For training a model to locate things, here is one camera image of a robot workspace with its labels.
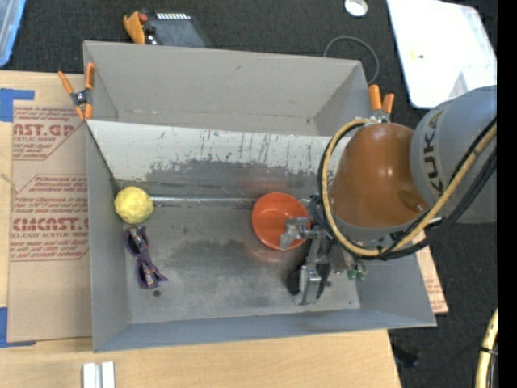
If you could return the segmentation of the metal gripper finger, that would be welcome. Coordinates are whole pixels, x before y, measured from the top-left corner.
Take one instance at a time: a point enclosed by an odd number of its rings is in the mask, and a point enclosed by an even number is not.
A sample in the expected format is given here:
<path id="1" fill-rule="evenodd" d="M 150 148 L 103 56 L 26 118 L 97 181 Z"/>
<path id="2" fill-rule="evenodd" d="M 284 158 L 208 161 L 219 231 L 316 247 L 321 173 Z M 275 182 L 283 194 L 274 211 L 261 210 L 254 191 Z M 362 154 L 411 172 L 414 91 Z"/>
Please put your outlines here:
<path id="1" fill-rule="evenodd" d="M 298 306 L 307 306 L 317 301 L 317 294 L 322 284 L 322 277 L 315 267 L 302 265 L 299 270 L 299 292 L 293 297 Z"/>
<path id="2" fill-rule="evenodd" d="M 280 235 L 280 249 L 291 250 L 300 246 L 310 232 L 310 223 L 307 217 L 286 219 L 285 230 Z"/>

